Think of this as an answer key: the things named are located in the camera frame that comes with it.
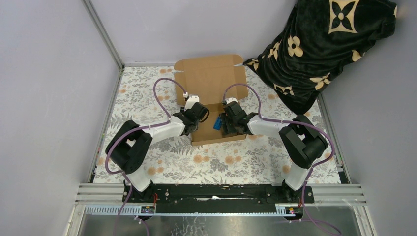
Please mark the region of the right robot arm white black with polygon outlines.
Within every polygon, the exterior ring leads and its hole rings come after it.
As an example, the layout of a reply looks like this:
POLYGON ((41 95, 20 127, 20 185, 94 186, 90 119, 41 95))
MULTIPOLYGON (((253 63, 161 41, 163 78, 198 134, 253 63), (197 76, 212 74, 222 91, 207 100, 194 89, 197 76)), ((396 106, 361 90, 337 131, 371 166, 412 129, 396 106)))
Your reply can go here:
POLYGON ((234 98, 223 101, 223 109, 221 117, 226 134, 264 135, 282 141, 293 162, 283 181, 282 196, 290 203, 299 199, 314 162, 331 143, 328 134, 313 126, 304 115, 293 120, 277 120, 258 113, 248 114, 234 98))

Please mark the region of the aluminium frame rail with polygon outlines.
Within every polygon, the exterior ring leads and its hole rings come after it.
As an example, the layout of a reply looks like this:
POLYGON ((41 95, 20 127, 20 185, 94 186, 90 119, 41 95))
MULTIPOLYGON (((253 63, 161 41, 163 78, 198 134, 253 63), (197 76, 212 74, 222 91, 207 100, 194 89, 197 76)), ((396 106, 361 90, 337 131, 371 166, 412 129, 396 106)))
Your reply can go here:
MULTIPOLYGON (((359 184, 310 184, 316 205, 366 206, 359 184)), ((76 195, 80 203, 121 203, 124 192, 122 183, 81 183, 76 195)))

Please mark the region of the brown cardboard box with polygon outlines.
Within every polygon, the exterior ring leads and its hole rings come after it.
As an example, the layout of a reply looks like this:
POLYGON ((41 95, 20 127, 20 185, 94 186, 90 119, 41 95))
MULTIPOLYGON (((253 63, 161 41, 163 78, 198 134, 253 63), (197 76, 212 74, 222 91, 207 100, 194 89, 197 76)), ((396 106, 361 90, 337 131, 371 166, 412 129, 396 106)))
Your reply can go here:
POLYGON ((245 135, 225 134, 214 128, 216 120, 224 112, 222 100, 226 94, 237 100, 248 96, 245 67, 239 55, 220 55, 203 58, 181 59, 174 65, 174 78, 190 95, 197 95, 200 103, 209 109, 206 121, 191 134, 193 146, 239 141, 245 135))

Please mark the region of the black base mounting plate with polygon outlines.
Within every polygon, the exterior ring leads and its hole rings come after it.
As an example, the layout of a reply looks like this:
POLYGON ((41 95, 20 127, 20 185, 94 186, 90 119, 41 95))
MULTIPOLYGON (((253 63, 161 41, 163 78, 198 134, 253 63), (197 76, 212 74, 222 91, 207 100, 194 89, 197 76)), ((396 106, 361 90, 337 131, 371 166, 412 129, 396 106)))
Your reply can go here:
POLYGON ((154 184, 139 192, 124 183, 123 201, 150 203, 156 213, 275 213, 276 204, 315 202, 312 188, 271 184, 154 184))

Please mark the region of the floral patterned table mat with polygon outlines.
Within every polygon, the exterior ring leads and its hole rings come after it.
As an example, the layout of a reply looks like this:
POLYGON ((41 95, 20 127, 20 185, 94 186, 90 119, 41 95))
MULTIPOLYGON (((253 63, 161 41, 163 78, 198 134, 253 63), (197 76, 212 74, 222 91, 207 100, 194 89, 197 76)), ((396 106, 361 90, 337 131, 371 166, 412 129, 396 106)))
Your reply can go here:
MULTIPOLYGON (((266 86, 251 70, 246 70, 247 83, 261 99, 263 116, 293 119, 295 115, 282 103, 273 89, 266 86)), ((159 78, 174 78, 173 67, 126 67, 103 145, 97 160, 93 183, 122 183, 122 175, 110 175, 105 169, 104 149, 125 121, 160 123, 167 119, 153 95, 153 84, 159 78)), ((170 114, 179 110, 178 87, 170 81, 158 83, 158 100, 170 114)), ((281 183, 289 174, 292 161, 279 139, 249 135, 244 140, 192 146, 187 136, 173 137, 150 146, 143 168, 154 183, 281 183)), ((308 183, 341 183, 334 157, 314 168, 308 183)))

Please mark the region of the small blue block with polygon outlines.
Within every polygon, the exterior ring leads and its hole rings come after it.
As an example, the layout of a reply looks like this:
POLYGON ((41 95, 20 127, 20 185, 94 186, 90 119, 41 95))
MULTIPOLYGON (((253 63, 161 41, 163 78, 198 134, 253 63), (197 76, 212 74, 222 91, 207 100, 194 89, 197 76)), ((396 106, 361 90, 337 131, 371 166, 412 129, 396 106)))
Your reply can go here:
POLYGON ((221 120, 221 117, 218 117, 215 121, 215 124, 214 124, 213 128, 215 130, 220 130, 221 127, 222 127, 222 120, 221 120))

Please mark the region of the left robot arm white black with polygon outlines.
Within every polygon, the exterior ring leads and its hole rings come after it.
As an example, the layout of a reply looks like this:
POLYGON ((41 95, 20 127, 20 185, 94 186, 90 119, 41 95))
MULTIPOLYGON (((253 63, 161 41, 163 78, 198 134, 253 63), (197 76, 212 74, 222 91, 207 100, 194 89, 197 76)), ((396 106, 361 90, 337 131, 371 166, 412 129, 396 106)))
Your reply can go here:
POLYGON ((201 103, 192 102, 161 123, 139 125, 133 120, 126 121, 105 149, 106 171, 121 173, 134 188, 134 196, 147 202, 152 197, 152 181, 142 164, 150 146, 168 138, 188 136, 198 130, 209 114, 201 103))

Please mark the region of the black floral blanket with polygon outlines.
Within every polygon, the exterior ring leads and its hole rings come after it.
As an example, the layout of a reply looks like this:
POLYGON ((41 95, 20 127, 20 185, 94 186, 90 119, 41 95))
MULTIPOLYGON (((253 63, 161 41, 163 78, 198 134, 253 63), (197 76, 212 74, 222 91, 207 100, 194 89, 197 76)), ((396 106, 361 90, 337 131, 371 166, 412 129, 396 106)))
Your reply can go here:
POLYGON ((245 61, 293 113, 306 113, 344 66, 394 34, 389 0, 299 0, 283 31, 245 61))

